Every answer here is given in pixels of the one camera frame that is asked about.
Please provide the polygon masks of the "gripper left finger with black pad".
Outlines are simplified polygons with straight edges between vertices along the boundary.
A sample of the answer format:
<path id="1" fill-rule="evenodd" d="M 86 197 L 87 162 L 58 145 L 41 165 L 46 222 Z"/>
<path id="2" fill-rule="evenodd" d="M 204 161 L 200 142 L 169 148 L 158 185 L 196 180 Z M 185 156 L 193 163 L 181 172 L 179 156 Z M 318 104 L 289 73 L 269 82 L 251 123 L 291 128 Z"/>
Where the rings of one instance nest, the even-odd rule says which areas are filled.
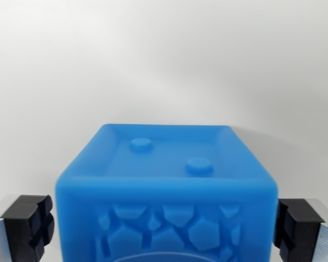
<path id="1" fill-rule="evenodd" d="M 53 237 L 49 195 L 7 195 L 0 201 L 0 261 L 40 261 Z"/>

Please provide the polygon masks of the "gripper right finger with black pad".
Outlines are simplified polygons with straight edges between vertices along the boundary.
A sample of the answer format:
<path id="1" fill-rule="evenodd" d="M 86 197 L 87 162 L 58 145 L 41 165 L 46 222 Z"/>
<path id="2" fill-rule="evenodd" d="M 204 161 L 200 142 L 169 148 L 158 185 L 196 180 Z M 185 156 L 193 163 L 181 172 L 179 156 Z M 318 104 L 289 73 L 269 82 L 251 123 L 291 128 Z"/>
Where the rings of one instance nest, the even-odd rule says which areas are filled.
<path id="1" fill-rule="evenodd" d="M 318 199 L 279 199 L 274 245 L 282 261 L 328 261 L 328 208 Z"/>

